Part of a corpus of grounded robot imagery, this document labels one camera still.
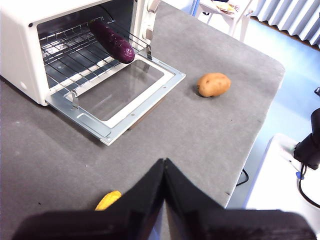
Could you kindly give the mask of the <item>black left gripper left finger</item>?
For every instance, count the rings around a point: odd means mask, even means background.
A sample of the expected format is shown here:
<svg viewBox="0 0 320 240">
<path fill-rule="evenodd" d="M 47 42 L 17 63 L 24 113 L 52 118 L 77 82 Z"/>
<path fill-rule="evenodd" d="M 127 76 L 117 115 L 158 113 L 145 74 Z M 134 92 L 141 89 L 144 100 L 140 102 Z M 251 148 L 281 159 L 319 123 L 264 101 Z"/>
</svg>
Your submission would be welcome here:
<svg viewBox="0 0 320 240">
<path fill-rule="evenodd" d="M 159 159 L 105 210 L 48 211 L 27 217 L 14 240 L 146 240 L 164 202 L 165 161 Z"/>
</svg>

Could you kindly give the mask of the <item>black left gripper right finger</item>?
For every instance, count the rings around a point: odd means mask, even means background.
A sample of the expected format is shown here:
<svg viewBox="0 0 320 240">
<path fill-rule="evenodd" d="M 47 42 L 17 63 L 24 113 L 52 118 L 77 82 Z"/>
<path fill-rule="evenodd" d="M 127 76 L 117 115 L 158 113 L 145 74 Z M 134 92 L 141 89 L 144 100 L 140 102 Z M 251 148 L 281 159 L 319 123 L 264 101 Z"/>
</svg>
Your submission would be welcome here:
<svg viewBox="0 0 320 240">
<path fill-rule="evenodd" d="M 314 240 L 304 217 L 281 210 L 225 209 L 165 160 L 166 202 L 190 240 Z"/>
</svg>

